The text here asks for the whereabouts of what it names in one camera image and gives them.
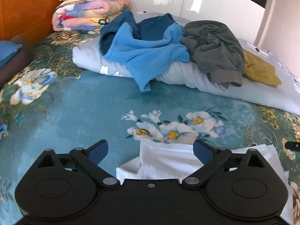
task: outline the yellow flower center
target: yellow flower center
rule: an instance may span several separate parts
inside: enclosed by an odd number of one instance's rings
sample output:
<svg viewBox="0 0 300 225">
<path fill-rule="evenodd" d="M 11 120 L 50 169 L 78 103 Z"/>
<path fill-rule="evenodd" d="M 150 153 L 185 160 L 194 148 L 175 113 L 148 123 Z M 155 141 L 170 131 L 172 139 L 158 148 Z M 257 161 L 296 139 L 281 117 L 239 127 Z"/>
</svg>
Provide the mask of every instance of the yellow flower center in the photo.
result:
<svg viewBox="0 0 300 225">
<path fill-rule="evenodd" d="M 137 129 L 135 131 L 136 135 L 142 135 L 142 136 L 146 136 L 149 134 L 149 131 L 147 129 Z"/>
<path fill-rule="evenodd" d="M 193 124 L 197 125 L 197 124 L 201 124 L 204 122 L 204 119 L 202 119 L 201 117 L 195 117 L 193 118 Z"/>
<path fill-rule="evenodd" d="M 179 135 L 180 135 L 180 133 L 178 133 L 177 131 L 169 131 L 169 133 L 168 133 L 168 137 L 171 140 L 178 138 Z"/>
</svg>

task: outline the folded comforter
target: folded comforter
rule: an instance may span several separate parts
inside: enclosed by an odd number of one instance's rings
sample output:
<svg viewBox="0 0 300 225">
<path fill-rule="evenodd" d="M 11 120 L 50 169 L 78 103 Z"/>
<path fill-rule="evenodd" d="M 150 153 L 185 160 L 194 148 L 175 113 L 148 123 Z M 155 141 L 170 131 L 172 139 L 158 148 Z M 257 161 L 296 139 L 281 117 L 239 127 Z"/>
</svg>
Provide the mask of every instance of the folded comforter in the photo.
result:
<svg viewBox="0 0 300 225">
<path fill-rule="evenodd" d="M 99 46 L 104 59 L 125 65 L 140 90 L 150 91 L 149 81 L 172 62 L 190 62 L 180 38 L 182 28 L 169 13 L 136 24 L 126 11 L 101 29 Z"/>
<path fill-rule="evenodd" d="M 52 18 L 54 31 L 98 31 L 128 10 L 130 0 L 91 0 L 58 8 Z"/>
<path fill-rule="evenodd" d="M 244 53 L 230 29 L 217 21 L 194 21 L 186 24 L 180 42 L 203 73 L 208 73 L 213 83 L 226 88 L 242 85 Z"/>
</svg>

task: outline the bed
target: bed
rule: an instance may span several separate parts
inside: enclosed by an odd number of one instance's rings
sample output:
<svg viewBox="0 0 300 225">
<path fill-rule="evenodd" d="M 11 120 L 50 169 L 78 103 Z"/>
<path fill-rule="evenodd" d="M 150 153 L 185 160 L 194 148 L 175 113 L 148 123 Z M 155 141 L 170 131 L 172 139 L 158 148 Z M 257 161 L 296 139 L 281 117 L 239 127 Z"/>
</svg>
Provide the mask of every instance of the bed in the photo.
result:
<svg viewBox="0 0 300 225">
<path fill-rule="evenodd" d="M 140 92 L 131 78 L 76 67 L 73 47 L 98 36 L 51 34 L 32 47 L 32 63 L 1 91 L 0 120 L 8 125 L 0 142 L 1 225 L 21 218 L 14 190 L 43 150 L 68 153 L 100 139 L 109 143 L 100 167 L 114 176 L 117 167 L 139 155 L 142 138 L 184 144 L 201 139 L 229 149 L 274 145 L 289 181 L 300 185 L 299 154 L 284 147 L 300 141 L 298 115 L 156 80 L 150 92 Z"/>
</svg>

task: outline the blue cloth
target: blue cloth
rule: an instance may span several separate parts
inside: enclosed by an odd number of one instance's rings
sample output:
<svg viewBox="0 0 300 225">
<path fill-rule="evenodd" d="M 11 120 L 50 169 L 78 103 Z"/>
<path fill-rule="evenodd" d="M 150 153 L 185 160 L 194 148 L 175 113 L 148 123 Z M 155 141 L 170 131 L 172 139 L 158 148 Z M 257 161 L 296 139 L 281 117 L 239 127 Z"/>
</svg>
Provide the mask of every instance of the blue cloth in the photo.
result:
<svg viewBox="0 0 300 225">
<path fill-rule="evenodd" d="M 141 91 L 150 91 L 149 81 L 167 71 L 174 61 L 190 62 L 180 44 L 182 28 L 170 14 L 136 24 L 130 11 L 121 13 L 101 29 L 103 58 L 126 65 Z"/>
<path fill-rule="evenodd" d="M 22 45 L 18 45 L 11 41 L 0 41 L 0 68 L 2 68 L 17 52 Z"/>
</svg>

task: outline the circular disc cover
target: circular disc cover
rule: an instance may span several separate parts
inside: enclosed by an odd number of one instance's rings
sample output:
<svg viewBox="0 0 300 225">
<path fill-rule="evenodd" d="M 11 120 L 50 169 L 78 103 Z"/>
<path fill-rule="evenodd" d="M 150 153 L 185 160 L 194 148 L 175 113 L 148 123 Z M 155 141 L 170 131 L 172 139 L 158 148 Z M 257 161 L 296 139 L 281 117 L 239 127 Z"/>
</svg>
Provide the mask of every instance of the circular disc cover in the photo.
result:
<svg viewBox="0 0 300 225">
<path fill-rule="evenodd" d="M 29 216 L 43 220 L 66 218 L 85 209 L 96 197 L 95 183 L 84 174 L 43 168 L 41 177 L 22 180 L 15 192 L 18 206 Z"/>
<path fill-rule="evenodd" d="M 223 213 L 247 220 L 273 216 L 287 201 L 287 189 L 281 179 L 259 167 L 213 177 L 207 183 L 206 194 Z"/>
</svg>

